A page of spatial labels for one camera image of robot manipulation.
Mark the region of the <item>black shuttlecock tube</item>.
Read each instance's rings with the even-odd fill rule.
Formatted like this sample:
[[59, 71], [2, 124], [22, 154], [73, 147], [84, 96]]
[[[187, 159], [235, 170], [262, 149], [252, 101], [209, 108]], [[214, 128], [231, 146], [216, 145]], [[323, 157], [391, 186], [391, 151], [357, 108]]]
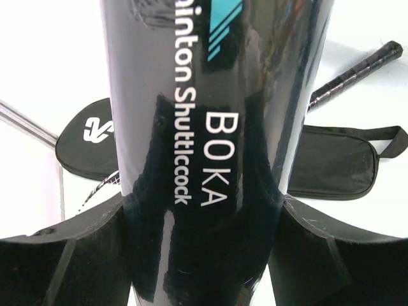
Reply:
[[252, 305], [332, 1], [102, 1], [138, 305]]

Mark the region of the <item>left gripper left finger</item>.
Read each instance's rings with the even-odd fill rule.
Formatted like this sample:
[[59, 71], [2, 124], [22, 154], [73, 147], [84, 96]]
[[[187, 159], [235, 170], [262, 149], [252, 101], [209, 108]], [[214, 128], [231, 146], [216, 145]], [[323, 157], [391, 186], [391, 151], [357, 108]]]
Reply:
[[1, 305], [127, 305], [121, 199], [31, 236], [1, 239]]

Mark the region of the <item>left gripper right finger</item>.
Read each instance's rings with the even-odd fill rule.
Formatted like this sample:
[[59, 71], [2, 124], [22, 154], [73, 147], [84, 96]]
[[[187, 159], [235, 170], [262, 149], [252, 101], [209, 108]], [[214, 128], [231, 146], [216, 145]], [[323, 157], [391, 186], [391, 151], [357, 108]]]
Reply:
[[407, 239], [286, 199], [270, 259], [277, 305], [407, 305]]

